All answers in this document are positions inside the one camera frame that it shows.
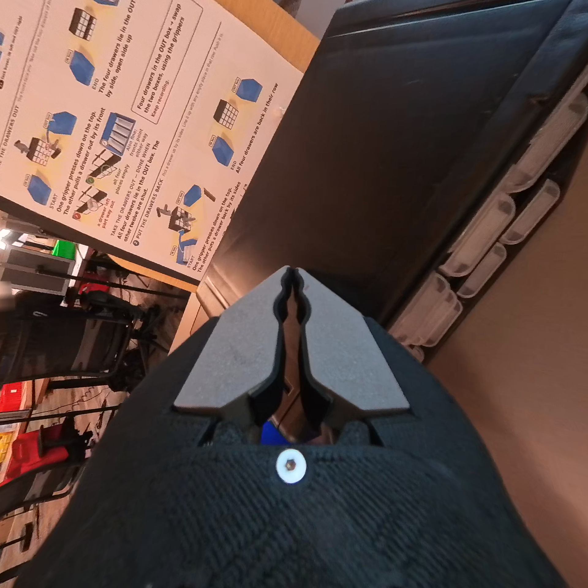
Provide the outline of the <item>red plastic crate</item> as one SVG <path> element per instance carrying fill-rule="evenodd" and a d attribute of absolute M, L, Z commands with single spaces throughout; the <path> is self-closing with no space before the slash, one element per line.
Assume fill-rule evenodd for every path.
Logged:
<path fill-rule="evenodd" d="M 33 383 L 29 381 L 4 384 L 1 388 L 1 413 L 12 413 L 32 408 Z"/>

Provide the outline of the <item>black mesh chair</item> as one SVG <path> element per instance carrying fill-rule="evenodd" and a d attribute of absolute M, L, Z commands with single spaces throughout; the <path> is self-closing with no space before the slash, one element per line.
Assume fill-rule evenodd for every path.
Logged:
<path fill-rule="evenodd" d="M 140 307 L 105 292 L 82 296 L 81 307 L 22 291 L 1 308 L 1 384 L 115 372 Z"/>

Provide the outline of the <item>printed instruction poster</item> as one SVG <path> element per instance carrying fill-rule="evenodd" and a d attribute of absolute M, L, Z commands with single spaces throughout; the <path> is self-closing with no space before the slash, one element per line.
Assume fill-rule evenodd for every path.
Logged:
<path fill-rule="evenodd" d="M 198 284 L 302 76 L 217 1 L 1 1 L 1 209 Z"/>

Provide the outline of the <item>grey rectangular panel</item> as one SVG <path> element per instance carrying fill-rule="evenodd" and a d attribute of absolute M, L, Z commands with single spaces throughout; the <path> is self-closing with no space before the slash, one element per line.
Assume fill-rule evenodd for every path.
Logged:
<path fill-rule="evenodd" d="M 13 289 L 64 296 L 75 260 L 7 245 L 1 250 L 1 282 Z"/>

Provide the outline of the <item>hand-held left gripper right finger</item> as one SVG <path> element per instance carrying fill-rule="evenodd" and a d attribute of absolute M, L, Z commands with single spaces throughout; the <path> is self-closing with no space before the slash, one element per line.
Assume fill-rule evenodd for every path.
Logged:
<path fill-rule="evenodd" d="M 294 269 L 299 388 L 307 421 L 342 430 L 352 421 L 406 413 L 410 404 L 366 318 L 303 269 Z"/>

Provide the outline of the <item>black drawer cabinet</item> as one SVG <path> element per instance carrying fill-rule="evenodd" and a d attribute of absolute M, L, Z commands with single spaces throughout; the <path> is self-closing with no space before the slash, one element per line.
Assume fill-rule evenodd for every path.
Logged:
<path fill-rule="evenodd" d="M 587 1 L 357 1 L 336 11 L 196 296 L 282 266 L 389 331 L 587 66 Z"/>

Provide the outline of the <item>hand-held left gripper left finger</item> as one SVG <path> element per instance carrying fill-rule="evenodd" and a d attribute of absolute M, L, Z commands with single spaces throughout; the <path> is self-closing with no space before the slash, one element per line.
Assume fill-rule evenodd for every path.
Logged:
<path fill-rule="evenodd" d="M 263 425 L 279 407 L 285 372 L 283 322 L 293 269 L 271 274 L 218 317 L 177 395 L 181 413 Z"/>

